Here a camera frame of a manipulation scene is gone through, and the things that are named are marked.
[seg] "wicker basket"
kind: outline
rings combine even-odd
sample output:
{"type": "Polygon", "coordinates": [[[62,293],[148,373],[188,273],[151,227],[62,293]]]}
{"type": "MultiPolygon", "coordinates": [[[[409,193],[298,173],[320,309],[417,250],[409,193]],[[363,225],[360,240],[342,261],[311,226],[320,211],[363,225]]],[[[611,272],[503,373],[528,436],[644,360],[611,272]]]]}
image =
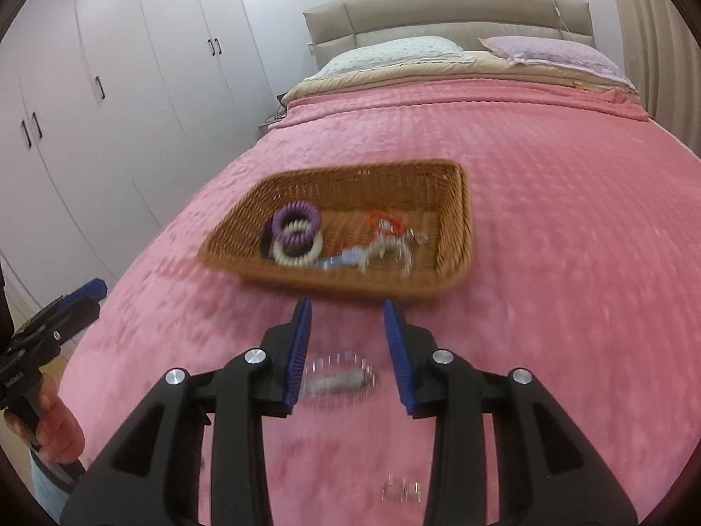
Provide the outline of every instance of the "wicker basket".
{"type": "Polygon", "coordinates": [[[374,298],[419,299],[459,281],[472,262],[470,192],[463,168],[449,160],[411,160],[287,171],[254,186],[209,234],[198,253],[205,264],[249,280],[374,298]],[[355,267],[331,270],[284,268],[261,257],[259,235],[283,205],[307,200],[322,215],[324,252],[339,244],[369,242],[367,212],[382,210],[407,228],[426,233],[426,245],[411,244],[414,265],[403,276],[393,257],[372,259],[361,273],[355,267]]]}

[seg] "beige sheet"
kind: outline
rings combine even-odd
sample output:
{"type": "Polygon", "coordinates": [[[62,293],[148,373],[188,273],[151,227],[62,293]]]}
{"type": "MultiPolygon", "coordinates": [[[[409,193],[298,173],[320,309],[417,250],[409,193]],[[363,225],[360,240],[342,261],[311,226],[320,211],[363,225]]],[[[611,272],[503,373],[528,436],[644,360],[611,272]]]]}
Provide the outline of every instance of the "beige sheet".
{"type": "Polygon", "coordinates": [[[546,65],[509,66],[506,59],[489,52],[469,52],[474,61],[425,61],[407,65],[354,71],[328,78],[309,78],[293,87],[284,97],[283,104],[306,96],[338,92],[374,89],[404,82],[432,81],[441,79],[507,79],[525,82],[544,82],[564,87],[578,87],[593,90],[609,90],[615,87],[626,92],[636,93],[626,85],[619,85],[607,79],[546,65]]]}

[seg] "pink bedspread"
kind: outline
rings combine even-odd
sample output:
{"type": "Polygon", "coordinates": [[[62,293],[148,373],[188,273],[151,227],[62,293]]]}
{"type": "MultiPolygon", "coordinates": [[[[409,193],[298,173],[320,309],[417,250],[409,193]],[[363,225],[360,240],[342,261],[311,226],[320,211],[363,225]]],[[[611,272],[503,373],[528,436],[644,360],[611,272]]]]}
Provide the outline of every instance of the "pink bedspread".
{"type": "MultiPolygon", "coordinates": [[[[479,369],[531,368],[647,515],[701,437],[701,164],[624,95],[550,85],[424,82],[294,103],[135,261],[82,340],[61,395],[85,429],[83,462],[166,370],[222,367],[290,319],[295,296],[195,258],[248,188],[421,157],[467,170],[476,258],[407,319],[479,369]]],[[[419,525],[423,504],[380,497],[389,474],[428,488],[433,439],[398,400],[381,305],[315,298],[310,357],[347,348],[379,371],[370,399],[265,422],[276,525],[419,525]]],[[[205,472],[203,497],[208,485],[205,472]]]]}

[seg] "gray upholstered headboard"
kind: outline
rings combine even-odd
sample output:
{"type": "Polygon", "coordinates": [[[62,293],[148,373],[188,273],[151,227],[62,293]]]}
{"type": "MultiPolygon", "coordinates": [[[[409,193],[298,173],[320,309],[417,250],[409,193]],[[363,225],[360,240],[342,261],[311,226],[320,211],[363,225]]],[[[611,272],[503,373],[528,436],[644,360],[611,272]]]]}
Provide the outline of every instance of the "gray upholstered headboard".
{"type": "Polygon", "coordinates": [[[479,38],[535,36],[595,47],[589,3],[582,0],[338,0],[304,12],[319,68],[336,55],[413,36],[442,36],[466,50],[479,38]]]}

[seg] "hand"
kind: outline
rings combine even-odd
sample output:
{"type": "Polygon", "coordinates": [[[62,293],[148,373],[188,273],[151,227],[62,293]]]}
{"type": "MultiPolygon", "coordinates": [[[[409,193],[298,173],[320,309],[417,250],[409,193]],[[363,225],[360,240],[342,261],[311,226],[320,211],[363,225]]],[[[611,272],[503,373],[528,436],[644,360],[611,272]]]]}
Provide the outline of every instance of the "hand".
{"type": "MultiPolygon", "coordinates": [[[[36,427],[36,440],[41,445],[39,458],[44,463],[75,462],[85,449],[85,435],[76,417],[58,397],[56,382],[46,374],[41,379],[39,406],[44,411],[36,427]]],[[[19,417],[6,410],[5,423],[15,435],[28,441],[29,428],[19,417]]]]}

